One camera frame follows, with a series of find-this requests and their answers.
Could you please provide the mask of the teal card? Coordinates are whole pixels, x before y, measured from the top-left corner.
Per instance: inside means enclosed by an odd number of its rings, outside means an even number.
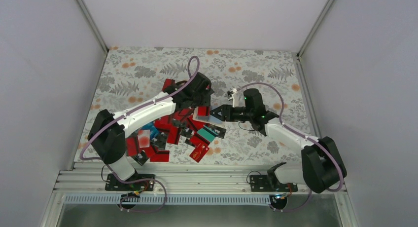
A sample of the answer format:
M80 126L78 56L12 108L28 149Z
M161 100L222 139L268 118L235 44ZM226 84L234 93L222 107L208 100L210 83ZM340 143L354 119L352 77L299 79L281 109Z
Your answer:
M209 144L217 137L217 133L207 126L204 126L203 128L199 129L197 131L197 134L201 136L204 140L206 140Z

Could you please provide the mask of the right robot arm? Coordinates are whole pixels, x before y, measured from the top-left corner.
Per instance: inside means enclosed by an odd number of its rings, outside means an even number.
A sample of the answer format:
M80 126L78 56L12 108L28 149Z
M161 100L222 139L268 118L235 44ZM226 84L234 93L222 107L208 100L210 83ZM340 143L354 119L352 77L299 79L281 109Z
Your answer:
M281 162L267 171L271 190L279 191L285 184L306 185L315 193L342 189L347 171L333 139L311 136L286 124L281 115L266 109L257 89L244 91L244 103L243 107L221 105L210 114L224 122L249 122L254 131L301 154L301 163Z

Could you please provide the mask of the floral table mat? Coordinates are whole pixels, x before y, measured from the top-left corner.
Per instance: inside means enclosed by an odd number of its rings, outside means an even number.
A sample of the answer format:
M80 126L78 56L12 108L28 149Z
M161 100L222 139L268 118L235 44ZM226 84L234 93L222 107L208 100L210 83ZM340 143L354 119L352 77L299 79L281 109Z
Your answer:
M75 161L104 162L98 138L121 126L112 143L124 159L132 146L148 162L299 163L303 137L270 134L269 122L313 134L290 52L113 47Z

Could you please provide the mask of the aluminium rail frame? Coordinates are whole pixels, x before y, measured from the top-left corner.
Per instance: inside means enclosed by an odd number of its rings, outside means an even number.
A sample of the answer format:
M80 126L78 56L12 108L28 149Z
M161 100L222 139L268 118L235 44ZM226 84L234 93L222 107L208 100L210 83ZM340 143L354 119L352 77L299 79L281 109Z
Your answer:
M43 227L356 227L348 193L313 194L294 191L290 213L269 207L271 192L253 192L246 181L250 171L266 166L146 164L137 166L157 179L151 191L131 201L132 211L121 211L121 190L106 191L109 173L98 162L77 162L61 171L42 218Z

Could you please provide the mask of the red card black stripe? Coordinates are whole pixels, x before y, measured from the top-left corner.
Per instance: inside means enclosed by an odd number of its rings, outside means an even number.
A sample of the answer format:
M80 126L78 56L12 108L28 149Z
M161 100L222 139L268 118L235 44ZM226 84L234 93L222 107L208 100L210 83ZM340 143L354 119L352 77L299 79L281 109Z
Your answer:
M210 116L210 106L197 107L197 116Z

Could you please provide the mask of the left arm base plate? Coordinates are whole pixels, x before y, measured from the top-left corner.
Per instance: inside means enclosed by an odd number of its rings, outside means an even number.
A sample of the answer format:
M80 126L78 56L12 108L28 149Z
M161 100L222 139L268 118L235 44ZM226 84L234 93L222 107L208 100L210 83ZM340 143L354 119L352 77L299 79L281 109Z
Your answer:
M127 180L127 182L138 180L138 179L154 179L154 174L135 174ZM154 181L146 180L142 182L136 182L131 184L125 184L118 181L113 174L108 174L106 180L105 190L106 191L153 191Z

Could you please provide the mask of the blue card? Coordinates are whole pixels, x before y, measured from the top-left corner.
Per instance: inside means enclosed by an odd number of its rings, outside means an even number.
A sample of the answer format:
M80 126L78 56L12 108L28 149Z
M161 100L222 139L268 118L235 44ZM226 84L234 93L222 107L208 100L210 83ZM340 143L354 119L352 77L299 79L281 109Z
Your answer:
M148 130L150 139L153 139L160 134L158 129L154 126L154 122L145 124L140 130Z

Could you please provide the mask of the red card bottom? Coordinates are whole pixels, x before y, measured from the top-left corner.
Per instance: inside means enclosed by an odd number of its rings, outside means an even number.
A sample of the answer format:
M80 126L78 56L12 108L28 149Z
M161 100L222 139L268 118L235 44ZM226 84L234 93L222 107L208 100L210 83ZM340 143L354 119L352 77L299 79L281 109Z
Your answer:
M169 159L170 159L169 153L156 153L149 159L149 161L150 162L169 162Z

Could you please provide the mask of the black vip card upper right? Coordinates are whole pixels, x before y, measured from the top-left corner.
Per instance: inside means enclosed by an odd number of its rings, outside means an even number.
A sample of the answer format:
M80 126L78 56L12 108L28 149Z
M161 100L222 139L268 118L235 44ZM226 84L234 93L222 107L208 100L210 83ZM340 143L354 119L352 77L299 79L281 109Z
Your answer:
M226 134L226 129L225 128L215 126L215 125L211 125L210 129L213 130L217 134L217 137L219 137L221 139L224 139L225 134Z

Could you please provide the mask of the white card red spot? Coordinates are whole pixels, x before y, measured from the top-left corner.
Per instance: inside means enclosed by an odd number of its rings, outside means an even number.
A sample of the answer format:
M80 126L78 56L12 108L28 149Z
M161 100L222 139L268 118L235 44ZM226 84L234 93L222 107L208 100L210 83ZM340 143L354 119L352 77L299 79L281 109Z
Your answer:
M150 130L139 130L137 138L139 148L142 149L150 147Z

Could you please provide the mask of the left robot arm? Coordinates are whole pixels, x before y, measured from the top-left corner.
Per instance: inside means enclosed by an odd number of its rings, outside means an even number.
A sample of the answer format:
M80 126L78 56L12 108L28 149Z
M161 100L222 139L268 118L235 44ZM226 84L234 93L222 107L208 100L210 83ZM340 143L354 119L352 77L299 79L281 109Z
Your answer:
M151 99L119 112L100 111L88 135L99 158L117 176L125 190L137 184L135 168L126 156L126 139L146 124L187 108L202 106L213 93L211 81L202 73L194 73L183 85L172 84Z

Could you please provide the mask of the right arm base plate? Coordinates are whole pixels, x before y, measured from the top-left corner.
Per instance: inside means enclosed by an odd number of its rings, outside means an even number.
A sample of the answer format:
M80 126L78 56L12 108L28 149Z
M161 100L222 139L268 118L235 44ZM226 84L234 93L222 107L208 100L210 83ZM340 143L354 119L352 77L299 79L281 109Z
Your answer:
M282 184L270 181L267 175L250 175L250 189L252 192L297 192L298 186L292 183Z

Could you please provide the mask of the beige leather card holder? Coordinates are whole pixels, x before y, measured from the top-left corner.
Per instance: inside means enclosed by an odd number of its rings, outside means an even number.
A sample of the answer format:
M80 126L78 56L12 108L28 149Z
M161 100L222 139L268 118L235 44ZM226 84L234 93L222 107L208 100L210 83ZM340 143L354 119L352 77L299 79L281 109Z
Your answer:
M215 118L212 115L198 115L198 108L195 108L192 119L194 121L198 121L198 122L203 122L203 123L208 123L211 125L222 125L223 121Z

